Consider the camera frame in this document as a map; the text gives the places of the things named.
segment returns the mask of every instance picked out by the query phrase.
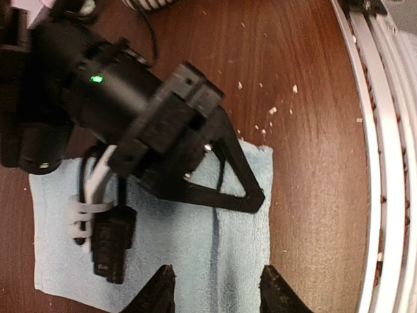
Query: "striped object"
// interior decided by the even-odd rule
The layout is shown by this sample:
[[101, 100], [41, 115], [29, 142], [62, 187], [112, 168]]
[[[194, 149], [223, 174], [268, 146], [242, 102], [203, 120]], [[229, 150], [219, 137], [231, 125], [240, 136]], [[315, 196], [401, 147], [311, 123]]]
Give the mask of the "striped object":
[[135, 10], [132, 4], [134, 1], [147, 11], [158, 10], [159, 8], [164, 8], [174, 2], [174, 0], [122, 0], [122, 2], [132, 10]]

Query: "black cylindrical motor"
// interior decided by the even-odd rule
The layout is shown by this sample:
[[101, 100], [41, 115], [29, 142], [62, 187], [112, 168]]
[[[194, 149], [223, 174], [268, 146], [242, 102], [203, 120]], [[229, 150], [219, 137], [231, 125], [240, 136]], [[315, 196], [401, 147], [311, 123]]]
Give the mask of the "black cylindrical motor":
[[117, 143], [162, 82], [127, 40], [110, 44], [80, 24], [43, 21], [32, 32], [33, 58], [47, 94], [71, 120]]

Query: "white cable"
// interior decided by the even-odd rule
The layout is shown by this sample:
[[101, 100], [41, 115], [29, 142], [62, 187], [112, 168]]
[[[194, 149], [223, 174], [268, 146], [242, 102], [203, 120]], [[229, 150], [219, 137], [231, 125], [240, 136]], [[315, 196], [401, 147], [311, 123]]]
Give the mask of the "white cable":
[[135, 10], [133, 2], [136, 2], [138, 5], [143, 7], [146, 11], [158, 10], [164, 8], [167, 5], [170, 5], [174, 0], [122, 0], [124, 5]]
[[113, 208], [113, 201], [105, 195], [106, 186], [113, 172], [108, 166], [108, 160], [116, 150], [116, 145], [110, 145], [94, 168], [92, 174], [84, 183], [85, 203], [79, 202], [79, 195], [71, 196], [68, 210], [68, 232], [71, 238], [84, 238], [83, 250], [91, 251], [91, 236], [93, 234], [94, 214], [107, 212]]

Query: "black cable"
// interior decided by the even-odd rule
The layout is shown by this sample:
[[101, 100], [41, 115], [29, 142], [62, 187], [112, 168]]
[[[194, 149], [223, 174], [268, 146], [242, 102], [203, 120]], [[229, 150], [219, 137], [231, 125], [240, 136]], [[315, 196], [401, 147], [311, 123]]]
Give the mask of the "black cable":
[[157, 60], [159, 59], [159, 47], [158, 47], [158, 41], [156, 39], [155, 30], [154, 30], [154, 27], [152, 26], [151, 21], [149, 20], [146, 14], [145, 8], [136, 0], [131, 1], [131, 4], [135, 8], [135, 10], [137, 10], [142, 15], [142, 18], [145, 20], [145, 23], [147, 24], [147, 27], [149, 29], [149, 33], [151, 34], [153, 60], [152, 62], [146, 61], [143, 64], [146, 67], [150, 68], [150, 67], [153, 67], [155, 63], [157, 62]]
[[117, 206], [123, 208], [127, 206], [127, 181], [119, 176], [117, 188]]
[[225, 159], [219, 159], [220, 161], [220, 170], [219, 170], [219, 179], [217, 180], [217, 186], [216, 186], [216, 190], [218, 192], [220, 192], [220, 190], [222, 189], [222, 185], [223, 185], [223, 180], [224, 180], [224, 168], [225, 168]]

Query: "black 3d-printed mount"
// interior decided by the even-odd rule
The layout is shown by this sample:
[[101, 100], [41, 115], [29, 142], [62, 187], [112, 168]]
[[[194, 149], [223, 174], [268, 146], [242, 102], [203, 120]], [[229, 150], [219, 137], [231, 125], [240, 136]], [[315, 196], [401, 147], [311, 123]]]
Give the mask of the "black 3d-printed mount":
[[[118, 144], [109, 165], [126, 177], [133, 173], [155, 196], [173, 201], [256, 213], [265, 196], [220, 106], [223, 93], [192, 65], [179, 66]], [[227, 161], [246, 194], [223, 194], [184, 178], [207, 150]]]

